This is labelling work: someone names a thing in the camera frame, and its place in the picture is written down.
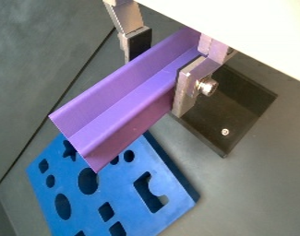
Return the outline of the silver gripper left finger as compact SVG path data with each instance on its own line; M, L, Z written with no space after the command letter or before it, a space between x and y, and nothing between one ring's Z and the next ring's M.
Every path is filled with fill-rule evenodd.
M128 63L151 45L151 28L143 23L135 0L103 0L117 31L119 47Z

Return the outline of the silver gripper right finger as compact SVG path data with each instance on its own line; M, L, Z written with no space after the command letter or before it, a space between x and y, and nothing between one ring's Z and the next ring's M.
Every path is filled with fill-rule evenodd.
M212 72L232 57L236 51L204 34L199 35L196 51L199 56L179 70L171 113L180 118L192 108L196 96L210 97L218 82Z

